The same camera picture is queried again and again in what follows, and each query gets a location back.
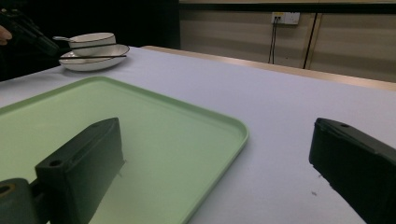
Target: black strip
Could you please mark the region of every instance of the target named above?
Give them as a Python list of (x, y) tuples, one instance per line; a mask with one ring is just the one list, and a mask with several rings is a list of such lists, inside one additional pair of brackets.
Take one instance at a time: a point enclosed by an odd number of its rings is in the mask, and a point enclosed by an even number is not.
[(396, 14), (396, 3), (179, 3), (179, 9), (215, 11), (288, 11), (305, 13)]
[(309, 43), (308, 43), (308, 48), (306, 49), (303, 69), (305, 69), (306, 61), (308, 60), (309, 50), (311, 49), (312, 36), (314, 36), (315, 25), (317, 24), (317, 18), (318, 18), (318, 13), (315, 13), (314, 24), (312, 25), (311, 35), (309, 36)]

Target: power outlet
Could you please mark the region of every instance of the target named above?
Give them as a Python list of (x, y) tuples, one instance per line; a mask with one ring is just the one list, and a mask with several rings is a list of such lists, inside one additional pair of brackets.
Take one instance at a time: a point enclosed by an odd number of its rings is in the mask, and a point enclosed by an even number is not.
[(271, 23), (297, 25), (300, 19), (300, 12), (273, 12)]

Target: green tray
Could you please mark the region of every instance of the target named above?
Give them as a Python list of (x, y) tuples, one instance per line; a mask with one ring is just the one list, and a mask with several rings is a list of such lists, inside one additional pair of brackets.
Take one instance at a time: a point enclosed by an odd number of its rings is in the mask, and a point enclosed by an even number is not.
[(0, 180), (34, 167), (96, 121), (120, 119), (122, 167), (91, 223), (186, 223), (248, 139), (207, 109), (106, 77), (0, 108)]

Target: power cord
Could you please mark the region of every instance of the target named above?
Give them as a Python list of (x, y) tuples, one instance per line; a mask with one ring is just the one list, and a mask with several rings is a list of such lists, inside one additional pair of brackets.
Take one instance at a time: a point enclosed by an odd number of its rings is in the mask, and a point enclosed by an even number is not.
[(271, 63), (271, 56), (272, 56), (272, 64), (274, 64), (274, 55), (275, 55), (275, 43), (276, 43), (276, 27), (279, 22), (280, 18), (275, 17), (274, 22), (273, 22), (273, 31), (272, 31), (272, 37), (271, 37), (271, 48), (270, 48), (270, 53), (268, 56), (268, 63)]

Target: table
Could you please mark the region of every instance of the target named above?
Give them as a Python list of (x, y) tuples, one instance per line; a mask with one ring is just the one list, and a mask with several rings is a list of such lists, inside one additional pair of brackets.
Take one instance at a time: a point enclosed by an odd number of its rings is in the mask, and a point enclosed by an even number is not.
[(115, 67), (61, 66), (0, 83), (0, 106), (85, 77), (111, 77), (242, 120), (246, 147), (189, 223), (364, 223), (308, 162), (316, 118), (396, 147), (396, 85), (147, 47)]

